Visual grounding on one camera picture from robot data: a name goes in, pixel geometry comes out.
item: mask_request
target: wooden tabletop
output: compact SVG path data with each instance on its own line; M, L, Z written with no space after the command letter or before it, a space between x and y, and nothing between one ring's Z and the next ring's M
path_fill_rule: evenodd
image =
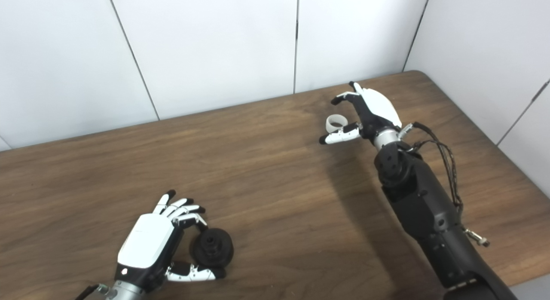
M360 82L454 151L464 223L509 285L550 273L550 200L426 77ZM112 284L136 219L168 189L194 198L235 256L224 280L153 299L440 299L444 289L383 196L365 140L320 145L334 86L0 153L0 298L73 299ZM421 132L408 141L426 139ZM421 153L446 185L431 145ZM191 230L175 255L189 260Z

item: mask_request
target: black pulley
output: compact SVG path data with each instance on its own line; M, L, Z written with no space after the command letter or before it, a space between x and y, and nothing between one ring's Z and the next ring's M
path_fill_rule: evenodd
M191 243L193 258L205 267L227 266L233 258L233 252L231 237L219 228L206 229Z

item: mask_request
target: black object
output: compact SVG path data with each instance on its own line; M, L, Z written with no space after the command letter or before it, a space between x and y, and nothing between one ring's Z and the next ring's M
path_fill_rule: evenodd
M223 268L233 258L233 243L229 234L220 228L210 228L202 232L191 243L191 255L204 267Z
M517 300L466 237L460 212L432 169L409 149L401 142L387 144L375 166L401 226L418 242L441 284L460 286L445 299Z
M96 285L90 285L88 287L86 287L85 290L83 290L76 298L75 300L84 300L87 296L90 296L90 294L92 294L92 292L94 292L94 290L96 290L100 285L99 284L96 284Z

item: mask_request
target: cable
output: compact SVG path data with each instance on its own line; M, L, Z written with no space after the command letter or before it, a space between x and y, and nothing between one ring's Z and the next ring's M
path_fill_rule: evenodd
M426 133L428 133L428 135L430 135L430 137L432 137L432 140L426 140L426 141L415 143L413 148L412 148L413 151L418 151L420 149L420 147L422 147L422 145L424 145L428 142L429 143L434 143L434 144L437 145L437 148L439 149L441 157L443 159L443 164L445 165L445 170L446 170L446 173L447 173L447 177L449 179L449 187L450 187L450 192L451 192L451 197L452 197L452 203L455 205L456 210L459 214L459 218L460 218L462 216L462 210L464 210L464 203L462 202L462 198L460 198L460 195L458 194L458 179L457 179L457 173L456 173L456 161L454 159L454 155L452 154L451 149L448 146L446 146L444 143L440 142L440 140L436 137L434 132L432 132L432 130L430 128L428 128L427 126L425 126L425 125L423 125L419 122L414 122L412 125L416 128L424 130ZM446 155L445 151L447 151L448 154L449 154L449 157L450 157L450 160L451 160L451 165L449 165L449 161L447 159L447 155Z
M87 296L90 296L90 294L92 294L92 292L94 292L94 290L96 290L99 286L99 284L96 284L86 287L86 289L83 290L83 292L81 292L78 297L75 298L75 300L84 300Z

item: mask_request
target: robotic arm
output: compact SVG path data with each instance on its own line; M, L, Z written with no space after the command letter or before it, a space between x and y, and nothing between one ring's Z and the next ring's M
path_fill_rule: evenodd
M169 201L175 191L165 193L153 212L141 215L118 252L114 286L90 286L76 298L92 292L109 300L142 300L165 281L196 282L222 279L224 267L233 255L232 241L224 230L209 229L200 214L205 210L192 199ZM172 261L184 230L197 226L201 234L192 244L191 253L198 265Z
M468 239L485 247L489 245L487 239L461 223L462 202L456 192L456 170L450 149L418 122L401 129L395 108L383 94L363 89L354 82L350 85L355 92L344 92L331 103L351 102L360 122L324 135L319 142L332 144L362 137L377 148L375 166L382 190L405 232L418 242L441 284L449 290L445 300L517 300ZM405 143L403 137L414 127L425 130L433 139L413 146ZM436 143L440 148L450 176L452 200L418 154L426 142ZM443 148L452 159L452 169Z

